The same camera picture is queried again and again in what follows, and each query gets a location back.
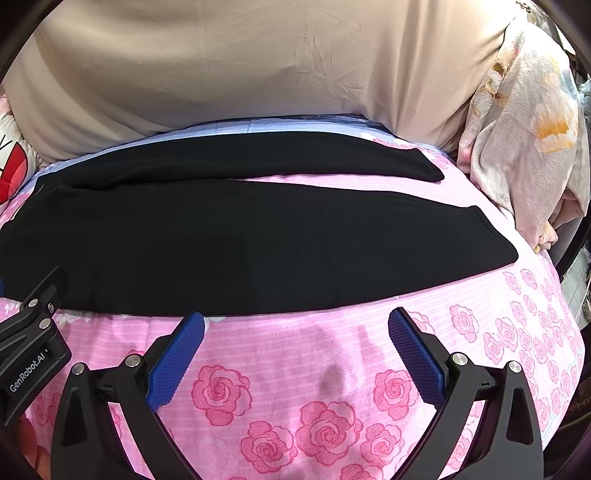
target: red cartoon print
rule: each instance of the red cartoon print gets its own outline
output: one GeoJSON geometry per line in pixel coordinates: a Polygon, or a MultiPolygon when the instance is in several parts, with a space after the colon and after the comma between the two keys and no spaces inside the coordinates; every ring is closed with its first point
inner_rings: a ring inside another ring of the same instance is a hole
{"type": "Polygon", "coordinates": [[[374,403],[394,421],[408,415],[417,400],[417,387],[406,370],[386,370],[375,376],[374,403]]]}
{"type": "Polygon", "coordinates": [[[554,355],[554,339],[552,338],[552,336],[545,333],[542,335],[542,338],[544,339],[544,346],[546,347],[546,351],[550,355],[554,355]]]}
{"type": "Polygon", "coordinates": [[[556,326],[552,327],[552,340],[560,346],[563,344],[562,330],[556,326]]]}
{"type": "Polygon", "coordinates": [[[560,391],[565,397],[570,395],[570,376],[567,372],[562,372],[560,377],[560,391]]]}
{"type": "Polygon", "coordinates": [[[33,420],[37,425],[43,427],[49,421],[49,418],[47,417],[47,407],[42,394],[37,396],[31,407],[33,408],[33,420]]]}
{"type": "Polygon", "coordinates": [[[376,467],[363,467],[358,463],[347,465],[340,471],[339,480],[382,480],[384,474],[376,467]]]}
{"type": "Polygon", "coordinates": [[[517,334],[519,335],[519,343],[523,347],[523,350],[530,351],[534,344],[534,342],[531,339],[530,333],[527,330],[520,328],[517,334]]]}
{"type": "Polygon", "coordinates": [[[449,307],[449,313],[452,314],[452,323],[454,328],[464,336],[468,342],[476,342],[478,333],[478,322],[474,318],[472,311],[460,305],[449,307]]]}
{"type": "Polygon", "coordinates": [[[527,308],[532,315],[538,313],[538,307],[531,298],[529,298],[527,295],[523,295],[523,301],[525,302],[525,308],[527,308]]]}
{"type": "Polygon", "coordinates": [[[459,470],[464,461],[464,457],[468,453],[471,443],[472,432],[466,429],[460,435],[460,439],[457,441],[456,447],[453,449],[452,455],[447,461],[447,466],[451,467],[453,470],[459,470]]]}
{"type": "Polygon", "coordinates": [[[363,423],[347,402],[310,402],[300,409],[300,422],[302,426],[295,433],[298,447],[324,466],[345,458],[363,430],[363,423]]]}
{"type": "Polygon", "coordinates": [[[205,365],[193,383],[193,405],[205,411],[211,425],[230,425],[235,417],[250,410],[250,386],[248,377],[236,370],[226,370],[221,365],[205,365]]]}
{"type": "Polygon", "coordinates": [[[534,377],[527,378],[527,383],[530,387],[531,396],[535,400],[536,398],[538,398],[538,384],[535,382],[534,377]]]}
{"type": "Polygon", "coordinates": [[[54,393],[51,396],[51,403],[47,407],[47,418],[52,427],[56,426],[57,407],[60,406],[61,394],[54,393]]]}
{"type": "Polygon", "coordinates": [[[431,333],[432,335],[435,335],[435,330],[433,330],[431,323],[429,323],[429,317],[419,312],[408,312],[408,314],[410,315],[410,318],[414,320],[414,323],[417,324],[419,330],[423,333],[431,333]]]}
{"type": "Polygon", "coordinates": [[[519,350],[519,362],[523,367],[523,372],[525,373],[525,376],[528,378],[533,377],[535,363],[531,355],[524,350],[519,350]]]}
{"type": "Polygon", "coordinates": [[[550,324],[550,320],[548,316],[542,312],[541,310],[538,312],[538,317],[540,318],[540,325],[544,328],[544,330],[550,330],[552,325],[550,324]]]}
{"type": "Polygon", "coordinates": [[[521,270],[521,278],[523,278],[523,281],[526,285],[529,285],[534,290],[538,288],[538,282],[535,279],[534,274],[530,270],[527,270],[526,268],[521,270]]]}
{"type": "Polygon", "coordinates": [[[548,376],[555,384],[558,384],[558,365],[554,360],[548,360],[548,376]]]}
{"type": "Polygon", "coordinates": [[[403,446],[402,431],[397,426],[375,423],[365,431],[361,456],[370,465],[383,468],[400,454],[403,446]]]}
{"type": "Polygon", "coordinates": [[[509,285],[509,288],[517,293],[517,295],[521,295],[521,286],[513,273],[503,272],[503,275],[505,276],[505,281],[507,282],[507,285],[509,285]]]}
{"type": "Polygon", "coordinates": [[[548,361],[548,352],[546,352],[544,342],[537,338],[534,338],[534,356],[540,365],[548,361]]]}
{"type": "Polygon", "coordinates": [[[552,401],[552,410],[557,415],[560,415],[562,413],[562,398],[560,397],[560,390],[558,388],[552,390],[550,400],[552,401]]]}
{"type": "Polygon", "coordinates": [[[550,317],[552,323],[558,323],[558,315],[556,314],[556,310],[552,308],[552,305],[548,305],[548,317],[550,317]]]}
{"type": "Polygon", "coordinates": [[[550,405],[548,405],[548,399],[538,398],[535,401],[535,411],[538,414],[540,431],[543,432],[548,426],[548,419],[550,418],[550,405]]]}
{"type": "Polygon", "coordinates": [[[501,341],[494,333],[486,332],[484,334],[484,353],[490,358],[495,365],[501,363],[503,355],[505,354],[505,348],[501,341]]]}
{"type": "Polygon", "coordinates": [[[21,144],[13,141],[6,143],[5,137],[0,138],[0,204],[6,203],[19,189],[28,170],[27,154],[21,144]],[[5,152],[9,150],[4,148],[10,148],[8,156],[5,152]]]}
{"type": "Polygon", "coordinates": [[[499,331],[499,338],[505,348],[512,352],[517,350],[517,329],[507,317],[496,320],[496,329],[499,331]]]}
{"type": "Polygon", "coordinates": [[[521,303],[519,303],[518,301],[512,301],[511,310],[513,310],[513,318],[515,319],[515,321],[519,322],[525,327],[527,325],[527,315],[525,313],[525,310],[521,306],[521,303]]]}
{"type": "Polygon", "coordinates": [[[250,424],[248,437],[240,442],[240,451],[259,473],[277,473],[298,454],[291,432],[265,421],[250,424]]]}

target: beige pillow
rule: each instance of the beige pillow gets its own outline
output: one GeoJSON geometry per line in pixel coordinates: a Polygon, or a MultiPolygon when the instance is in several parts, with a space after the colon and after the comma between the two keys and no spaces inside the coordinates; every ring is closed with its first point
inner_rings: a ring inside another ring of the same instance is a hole
{"type": "Polygon", "coordinates": [[[358,113],[453,150],[512,0],[65,0],[4,88],[46,160],[200,122],[358,113]]]}

